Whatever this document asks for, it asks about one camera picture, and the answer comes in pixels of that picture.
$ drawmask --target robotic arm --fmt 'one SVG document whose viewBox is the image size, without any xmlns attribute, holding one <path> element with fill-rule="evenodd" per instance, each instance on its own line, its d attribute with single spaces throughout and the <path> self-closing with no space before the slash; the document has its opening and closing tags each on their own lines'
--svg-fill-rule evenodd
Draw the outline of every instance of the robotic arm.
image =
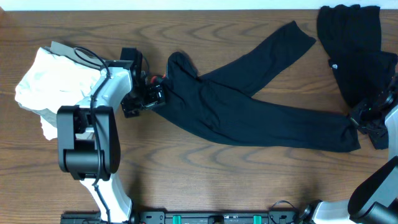
<svg viewBox="0 0 398 224">
<path fill-rule="evenodd" d="M 262 213 L 134 213 L 133 202 L 125 194 L 118 175 L 121 148 L 114 114 L 119 104 L 125 117 L 130 118 L 138 116 L 139 110 L 165 103 L 162 86 L 146 83 L 141 62 L 142 54 L 138 50 L 123 48 L 120 60 L 105 60 L 100 66 L 101 78 L 90 93 L 92 97 L 82 99 L 75 106 L 62 106 L 57 113 L 60 168 L 71 173 L 89 190 L 100 210 L 94 214 L 64 214 L 61 223 L 398 223 L 398 213 L 392 208 L 398 196 L 398 100 L 395 89 L 391 95 L 382 96 L 386 97 L 387 105 L 380 107 L 374 103 L 371 110 L 364 105 L 351 115 L 351 120 L 355 121 L 364 108 L 367 113 L 382 111 L 390 139 L 390 154 L 389 162 L 363 182 L 350 200 L 318 201 L 308 205 L 300 216 L 295 208 L 291 211 L 271 208 Z M 77 136 L 82 133 L 95 133 L 95 140 L 79 139 Z"/>
</svg>

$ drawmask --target white cloth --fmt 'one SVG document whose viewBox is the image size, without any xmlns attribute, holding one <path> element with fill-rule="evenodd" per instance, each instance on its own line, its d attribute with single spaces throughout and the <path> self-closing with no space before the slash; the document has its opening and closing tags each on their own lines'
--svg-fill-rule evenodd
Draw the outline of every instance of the white cloth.
<svg viewBox="0 0 398 224">
<path fill-rule="evenodd" d="M 100 76 L 99 70 L 40 48 L 16 87 L 15 100 L 31 110 L 49 109 L 57 114 L 61 106 L 73 106 L 88 96 Z M 44 136 L 56 138 L 57 129 L 43 118 L 40 121 Z"/>
</svg>

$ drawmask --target white background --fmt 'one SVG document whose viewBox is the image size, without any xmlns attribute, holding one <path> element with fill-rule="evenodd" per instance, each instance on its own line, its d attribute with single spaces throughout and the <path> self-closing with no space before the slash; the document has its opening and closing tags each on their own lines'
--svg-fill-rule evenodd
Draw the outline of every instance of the white background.
<svg viewBox="0 0 398 224">
<path fill-rule="evenodd" d="M 319 9 L 337 4 L 398 9 L 398 0 L 0 0 L 5 11 Z"/>
</svg>

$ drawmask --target black cloth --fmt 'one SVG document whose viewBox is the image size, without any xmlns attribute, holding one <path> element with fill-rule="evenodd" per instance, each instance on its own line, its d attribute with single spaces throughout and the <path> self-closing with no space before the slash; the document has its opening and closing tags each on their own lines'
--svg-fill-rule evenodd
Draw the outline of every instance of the black cloth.
<svg viewBox="0 0 398 224">
<path fill-rule="evenodd" d="M 167 104 L 154 111 L 190 133 L 221 144 L 333 152 L 358 149 L 357 131 L 343 115 L 251 98 L 314 43 L 293 21 L 250 53 L 201 77 L 188 57 L 175 52 L 162 82 Z"/>
<path fill-rule="evenodd" d="M 379 11 L 377 6 L 360 5 L 323 6 L 319 11 L 318 37 L 330 56 L 341 94 L 352 108 L 377 97 L 395 74 L 397 55 L 381 51 Z M 388 147 L 387 134 L 375 132 L 369 137 L 376 149 Z"/>
</svg>

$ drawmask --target wooden surface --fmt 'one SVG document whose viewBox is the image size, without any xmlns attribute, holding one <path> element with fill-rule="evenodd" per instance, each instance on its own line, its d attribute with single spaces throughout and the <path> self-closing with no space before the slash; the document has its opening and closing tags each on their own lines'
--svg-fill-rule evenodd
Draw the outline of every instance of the wooden surface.
<svg viewBox="0 0 398 224">
<path fill-rule="evenodd" d="M 135 46 L 163 74 L 167 57 L 183 50 L 200 73 L 249 52 L 296 20 L 317 38 L 317 11 L 6 12 L 0 20 L 0 222 L 57 223 L 64 211 L 97 210 L 88 191 L 57 162 L 39 116 L 14 101 L 15 87 L 39 47 L 82 45 L 105 58 Z M 382 49 L 398 53 L 398 11 L 382 11 Z M 282 105 L 346 113 L 319 40 L 255 97 Z M 117 124 L 121 179 L 143 207 L 167 210 L 266 210 L 275 201 L 298 207 L 342 200 L 386 162 L 360 135 L 347 154 L 287 147 L 234 147 L 198 138 L 146 111 Z"/>
</svg>

